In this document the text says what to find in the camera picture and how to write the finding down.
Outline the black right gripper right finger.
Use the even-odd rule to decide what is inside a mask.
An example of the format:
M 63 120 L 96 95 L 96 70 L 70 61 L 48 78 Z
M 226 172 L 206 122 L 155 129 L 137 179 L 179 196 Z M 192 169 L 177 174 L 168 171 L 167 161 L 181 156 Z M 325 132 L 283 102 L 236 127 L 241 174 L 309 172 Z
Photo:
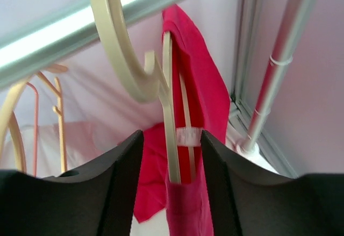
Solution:
M 343 175 L 288 178 L 201 136 L 215 235 L 343 235 Z

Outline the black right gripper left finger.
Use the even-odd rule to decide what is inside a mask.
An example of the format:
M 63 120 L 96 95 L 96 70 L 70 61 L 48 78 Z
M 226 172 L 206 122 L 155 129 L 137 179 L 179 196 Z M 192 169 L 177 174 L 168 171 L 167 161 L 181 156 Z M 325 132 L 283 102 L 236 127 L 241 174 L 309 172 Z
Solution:
M 1 171 L 1 235 L 129 235 L 144 135 L 58 177 Z

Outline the pink wire hanger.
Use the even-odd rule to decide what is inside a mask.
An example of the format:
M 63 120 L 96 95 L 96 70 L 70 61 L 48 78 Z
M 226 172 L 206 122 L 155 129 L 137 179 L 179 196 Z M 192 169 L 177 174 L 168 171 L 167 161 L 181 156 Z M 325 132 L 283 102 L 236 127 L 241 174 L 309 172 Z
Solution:
M 33 176 L 37 175 L 37 159 L 38 159 L 38 121 L 39 121 L 39 93 L 36 87 L 27 82 L 26 84 L 29 86 L 34 94 L 35 94 L 35 102 L 34 102 L 34 133 L 33 133 Z

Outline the crimson t shirt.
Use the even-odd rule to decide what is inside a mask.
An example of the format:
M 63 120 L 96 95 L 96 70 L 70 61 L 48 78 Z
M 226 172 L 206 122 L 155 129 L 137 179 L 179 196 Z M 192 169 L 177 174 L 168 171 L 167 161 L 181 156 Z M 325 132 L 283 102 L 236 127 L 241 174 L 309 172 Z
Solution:
M 142 223 L 166 211 L 170 235 L 212 235 L 213 225 L 200 144 L 185 144 L 187 127 L 226 140 L 230 99 L 203 36 L 177 5 L 162 13 L 163 31 L 173 50 L 173 101 L 180 144 L 181 182 L 171 183 L 167 168 L 164 124 L 144 131 L 144 148 L 134 216 Z

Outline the cream wooden hanger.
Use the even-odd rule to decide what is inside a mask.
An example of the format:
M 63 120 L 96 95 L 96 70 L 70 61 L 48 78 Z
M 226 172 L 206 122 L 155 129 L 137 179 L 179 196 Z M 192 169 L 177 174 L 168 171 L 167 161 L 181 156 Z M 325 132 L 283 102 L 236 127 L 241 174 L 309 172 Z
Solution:
M 61 172 L 64 173 L 68 170 L 68 165 L 65 142 L 65 112 L 60 79 L 56 76 L 54 78 L 55 85 L 53 85 L 43 72 L 37 72 L 36 76 L 42 80 L 57 98 L 57 105 L 53 106 L 53 111 L 58 117 L 60 164 Z M 6 134 L 9 132 L 13 144 L 16 168 L 23 173 L 27 172 L 26 156 L 22 134 L 15 115 L 15 108 L 22 93 L 27 87 L 27 82 L 30 83 L 31 78 L 32 76 L 30 75 L 11 86 L 1 107 L 1 152 L 3 152 L 4 149 Z

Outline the cream hanger of crimson shirt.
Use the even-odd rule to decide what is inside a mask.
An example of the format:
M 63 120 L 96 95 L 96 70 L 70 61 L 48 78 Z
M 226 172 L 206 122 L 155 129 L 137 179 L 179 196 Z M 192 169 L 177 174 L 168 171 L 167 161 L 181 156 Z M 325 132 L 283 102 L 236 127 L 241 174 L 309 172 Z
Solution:
M 145 54 L 143 65 L 138 61 L 125 24 L 123 6 L 136 0 L 90 0 L 99 38 L 121 84 L 137 102 L 159 99 L 163 108 L 168 173 L 172 183 L 181 183 L 178 146 L 187 146 L 190 175 L 196 176 L 193 143 L 198 130 L 192 128 L 187 91 L 180 78 L 185 127 L 176 128 L 173 100 L 173 43 L 170 32 L 163 34 L 162 61 L 155 52 Z

